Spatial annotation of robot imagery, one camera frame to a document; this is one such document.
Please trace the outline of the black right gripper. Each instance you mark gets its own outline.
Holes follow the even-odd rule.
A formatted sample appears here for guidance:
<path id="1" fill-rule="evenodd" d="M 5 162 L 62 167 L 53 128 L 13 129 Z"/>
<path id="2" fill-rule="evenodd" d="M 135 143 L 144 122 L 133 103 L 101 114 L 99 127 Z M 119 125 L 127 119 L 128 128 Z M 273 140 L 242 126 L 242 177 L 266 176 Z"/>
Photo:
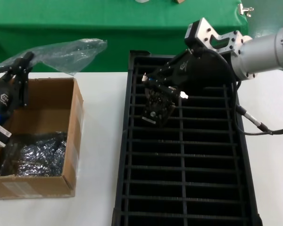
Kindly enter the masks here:
<path id="1" fill-rule="evenodd" d="M 191 91 L 195 88 L 231 84 L 229 63 L 212 50 L 188 51 L 176 55 L 169 65 L 145 74 L 145 81 L 155 81 L 157 89 L 167 94 L 179 94 L 179 89 Z"/>

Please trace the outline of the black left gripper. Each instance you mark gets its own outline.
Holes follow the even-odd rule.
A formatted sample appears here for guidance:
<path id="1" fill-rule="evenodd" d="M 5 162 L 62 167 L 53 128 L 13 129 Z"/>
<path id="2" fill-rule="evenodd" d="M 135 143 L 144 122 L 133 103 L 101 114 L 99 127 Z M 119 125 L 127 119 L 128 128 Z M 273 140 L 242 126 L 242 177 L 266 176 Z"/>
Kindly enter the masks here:
<path id="1" fill-rule="evenodd" d="M 25 53 L 9 66 L 5 80 L 0 79 L 0 125 L 3 125 L 17 108 L 27 106 L 28 75 L 33 68 L 33 59 L 33 52 Z"/>

